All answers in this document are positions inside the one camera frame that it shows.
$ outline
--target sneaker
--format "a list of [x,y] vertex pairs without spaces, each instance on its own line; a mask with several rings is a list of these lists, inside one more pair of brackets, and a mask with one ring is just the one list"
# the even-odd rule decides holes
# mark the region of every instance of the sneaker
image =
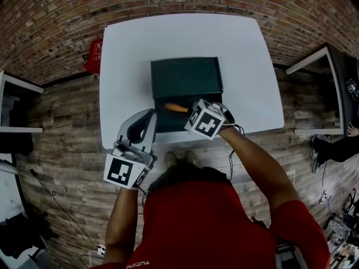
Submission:
[[313,163],[313,172],[317,173],[320,166],[321,166],[321,164],[319,164],[318,153],[317,153],[316,158],[315,158],[314,163]]
[[166,152],[166,154],[164,155],[164,164],[167,168],[177,165],[176,155],[171,151]]
[[310,158],[315,160],[316,157],[318,156],[318,152],[315,151],[314,149],[314,141],[316,139],[316,136],[313,136],[311,142],[310,142],[310,152],[309,152],[309,155],[310,155]]
[[186,153],[185,153],[185,161],[188,162],[189,164],[193,164],[193,165],[196,165],[196,166],[198,165],[197,156],[191,150],[186,151]]

